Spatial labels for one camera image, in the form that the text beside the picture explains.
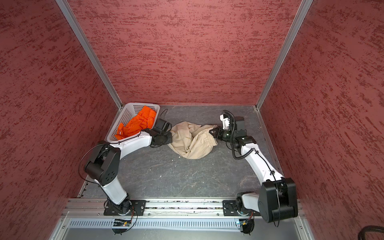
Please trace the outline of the beige drawstring shorts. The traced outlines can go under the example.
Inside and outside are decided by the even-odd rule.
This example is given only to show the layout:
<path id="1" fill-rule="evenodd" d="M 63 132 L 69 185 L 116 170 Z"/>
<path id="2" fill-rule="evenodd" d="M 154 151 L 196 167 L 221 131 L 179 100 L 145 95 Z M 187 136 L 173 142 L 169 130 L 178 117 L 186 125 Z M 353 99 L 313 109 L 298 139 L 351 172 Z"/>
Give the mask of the beige drawstring shorts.
<path id="1" fill-rule="evenodd" d="M 168 144 L 168 147 L 185 159 L 201 159 L 211 153 L 218 144 L 210 134 L 210 130 L 216 127 L 186 121 L 178 123 L 171 129 L 172 143 Z"/>

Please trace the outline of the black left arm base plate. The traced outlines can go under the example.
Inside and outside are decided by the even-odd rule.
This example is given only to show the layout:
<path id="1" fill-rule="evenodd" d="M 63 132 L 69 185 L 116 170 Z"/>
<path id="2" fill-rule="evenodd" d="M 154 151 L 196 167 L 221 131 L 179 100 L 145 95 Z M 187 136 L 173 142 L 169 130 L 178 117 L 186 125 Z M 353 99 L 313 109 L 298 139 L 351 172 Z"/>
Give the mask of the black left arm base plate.
<path id="1" fill-rule="evenodd" d="M 142 216 L 146 203 L 146 200 L 124 200 L 117 205 L 111 200 L 106 200 L 104 203 L 104 216 Z"/>

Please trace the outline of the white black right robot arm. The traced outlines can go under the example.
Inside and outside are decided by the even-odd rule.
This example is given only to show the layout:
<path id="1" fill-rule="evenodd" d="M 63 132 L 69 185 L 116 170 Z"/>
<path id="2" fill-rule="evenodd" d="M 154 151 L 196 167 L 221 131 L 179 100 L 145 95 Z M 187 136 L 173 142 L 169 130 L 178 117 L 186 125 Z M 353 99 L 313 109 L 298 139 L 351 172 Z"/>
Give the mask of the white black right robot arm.
<path id="1" fill-rule="evenodd" d="M 275 225 L 299 215 L 296 183 L 291 178 L 285 178 L 272 166 L 253 137 L 235 137 L 235 133 L 221 127 L 209 133 L 214 139 L 229 143 L 234 159 L 246 160 L 261 184 L 258 193 L 238 194 L 236 208 L 239 214 L 257 212 L 267 223 Z"/>

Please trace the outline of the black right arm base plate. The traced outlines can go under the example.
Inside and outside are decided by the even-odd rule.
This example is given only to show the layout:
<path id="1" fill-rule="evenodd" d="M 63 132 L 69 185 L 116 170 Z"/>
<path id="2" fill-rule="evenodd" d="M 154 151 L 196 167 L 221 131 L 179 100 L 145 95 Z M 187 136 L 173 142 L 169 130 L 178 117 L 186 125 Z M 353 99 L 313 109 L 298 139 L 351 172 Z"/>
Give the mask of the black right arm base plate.
<path id="1" fill-rule="evenodd" d="M 251 213 L 256 214 L 255 211 L 243 208 L 240 203 L 236 200 L 224 200 L 223 213 L 225 217 L 250 217 Z"/>

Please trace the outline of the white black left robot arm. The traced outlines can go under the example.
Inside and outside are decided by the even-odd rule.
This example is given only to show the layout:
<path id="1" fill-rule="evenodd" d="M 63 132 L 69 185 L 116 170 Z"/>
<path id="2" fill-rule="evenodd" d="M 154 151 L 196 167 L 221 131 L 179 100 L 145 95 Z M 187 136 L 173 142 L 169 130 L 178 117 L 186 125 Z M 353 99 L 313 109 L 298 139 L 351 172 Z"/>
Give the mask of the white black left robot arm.
<path id="1" fill-rule="evenodd" d="M 134 212 L 129 194 L 118 179 L 121 159 L 141 148 L 156 148 L 170 143 L 170 131 L 144 129 L 136 136 L 114 144 L 101 141 L 89 151 L 90 157 L 84 171 L 107 196 L 105 215 L 126 216 Z"/>

